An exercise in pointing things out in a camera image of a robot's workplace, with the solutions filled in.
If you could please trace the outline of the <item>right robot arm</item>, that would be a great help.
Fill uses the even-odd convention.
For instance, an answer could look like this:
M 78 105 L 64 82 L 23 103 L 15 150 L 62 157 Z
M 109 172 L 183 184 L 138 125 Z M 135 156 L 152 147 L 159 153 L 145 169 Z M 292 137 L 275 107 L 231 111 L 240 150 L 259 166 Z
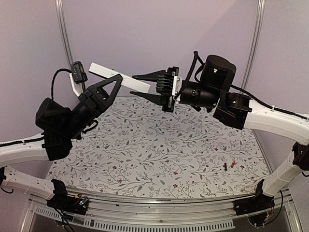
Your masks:
M 258 183 L 249 204 L 254 211 L 259 211 L 269 198 L 308 170 L 309 117 L 266 104 L 233 85 L 236 70 L 223 57 L 209 55 L 202 60 L 195 52 L 185 79 L 178 76 L 176 67 L 134 78 L 156 83 L 156 94 L 139 91 L 137 95 L 161 106 L 165 112 L 172 112 L 176 103 L 190 105 L 196 111 L 205 108 L 226 126 L 265 131 L 294 141 L 287 159 Z

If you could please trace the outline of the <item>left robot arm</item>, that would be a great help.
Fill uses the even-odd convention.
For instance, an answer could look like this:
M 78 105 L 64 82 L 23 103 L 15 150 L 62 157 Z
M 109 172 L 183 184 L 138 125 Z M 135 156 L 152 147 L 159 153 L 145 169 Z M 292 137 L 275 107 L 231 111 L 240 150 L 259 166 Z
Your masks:
M 81 139 L 83 133 L 96 127 L 96 119 L 112 105 L 123 80 L 117 74 L 84 88 L 83 84 L 75 82 L 72 73 L 69 78 L 79 100 L 74 109 L 61 106 L 53 97 L 46 98 L 35 117 L 35 124 L 42 133 L 0 145 L 1 188 L 23 190 L 48 202 L 53 201 L 62 210 L 72 205 L 62 181 L 40 179 L 17 171 L 11 165 L 66 158 L 72 149 L 72 141 Z

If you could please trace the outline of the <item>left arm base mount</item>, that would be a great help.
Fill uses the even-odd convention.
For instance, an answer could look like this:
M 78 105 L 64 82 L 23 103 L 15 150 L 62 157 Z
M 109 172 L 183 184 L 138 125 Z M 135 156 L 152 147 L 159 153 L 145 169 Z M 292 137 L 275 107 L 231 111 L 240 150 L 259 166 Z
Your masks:
M 89 198 L 82 194 L 69 196 L 65 184 L 62 181 L 52 179 L 54 184 L 53 197 L 47 200 L 47 206 L 79 215 L 86 215 L 89 206 Z

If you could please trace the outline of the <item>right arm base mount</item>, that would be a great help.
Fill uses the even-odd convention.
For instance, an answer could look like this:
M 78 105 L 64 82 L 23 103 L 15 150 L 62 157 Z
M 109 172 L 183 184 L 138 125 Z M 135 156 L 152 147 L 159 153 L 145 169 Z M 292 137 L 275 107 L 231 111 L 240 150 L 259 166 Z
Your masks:
M 266 212 L 260 215 L 248 217 L 248 221 L 254 227 L 261 227 L 261 226 L 264 227 L 268 224 L 271 224 L 280 215 L 283 207 L 283 193 L 281 190 L 279 190 L 281 195 L 281 205 L 276 216 L 272 220 L 269 220 L 269 218 L 272 217 L 272 213 L 275 210 L 274 196 L 269 197 L 264 194 L 262 189 L 263 183 L 264 179 L 259 181 L 259 183 L 256 186 L 255 195 L 253 197 L 233 201 L 233 209 L 236 212 L 237 216 L 270 209 L 269 213 Z

